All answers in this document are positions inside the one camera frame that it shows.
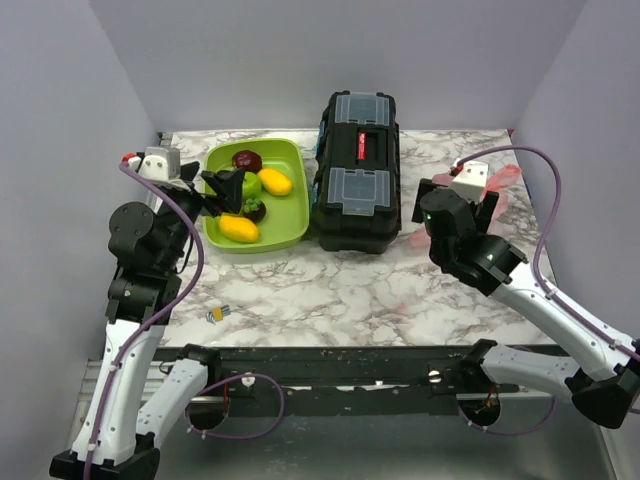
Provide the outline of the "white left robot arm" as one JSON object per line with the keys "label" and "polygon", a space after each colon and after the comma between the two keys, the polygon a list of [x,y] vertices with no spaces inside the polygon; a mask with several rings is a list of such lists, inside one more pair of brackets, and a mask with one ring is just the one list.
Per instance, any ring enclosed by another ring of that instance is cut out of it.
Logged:
{"label": "white left robot arm", "polygon": [[[109,220],[108,249],[117,270],[108,289],[103,361],[80,432],[70,449],[51,460],[49,474],[57,479],[154,478],[161,442],[190,397],[214,393],[222,380],[219,355],[191,345],[151,402],[141,403],[171,312],[203,269],[204,247],[194,222],[200,215],[239,212],[245,172],[201,172],[192,162],[164,183],[130,160],[119,168],[158,196],[161,206],[128,202]],[[197,251],[198,272],[183,286],[177,264],[187,244]]]}

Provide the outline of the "pink plastic bag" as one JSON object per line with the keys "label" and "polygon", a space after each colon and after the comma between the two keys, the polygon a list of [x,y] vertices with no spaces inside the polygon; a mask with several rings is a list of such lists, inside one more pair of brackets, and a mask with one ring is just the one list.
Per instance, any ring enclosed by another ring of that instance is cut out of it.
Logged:
{"label": "pink plastic bag", "polygon": [[[509,194],[507,188],[516,184],[521,176],[521,169],[515,165],[506,165],[497,170],[487,180],[485,192],[492,191],[499,194],[497,205],[492,214],[489,232],[494,233],[497,229],[498,219],[507,211],[509,204]],[[409,237],[409,244],[416,249],[427,249],[430,246],[431,238],[424,228],[414,232]]]}

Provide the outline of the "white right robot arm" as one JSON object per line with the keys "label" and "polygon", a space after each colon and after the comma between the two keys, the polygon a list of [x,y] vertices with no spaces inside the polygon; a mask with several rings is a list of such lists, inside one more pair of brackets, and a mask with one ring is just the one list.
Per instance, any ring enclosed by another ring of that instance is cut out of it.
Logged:
{"label": "white right robot arm", "polygon": [[487,234],[497,201],[469,203],[428,179],[419,183],[412,220],[431,238],[429,257],[445,274],[516,311],[565,352],[553,357],[492,340],[476,343],[460,379],[480,392],[491,384],[529,387],[570,401],[593,423],[619,428],[639,397],[639,343],[538,277],[526,255]]}

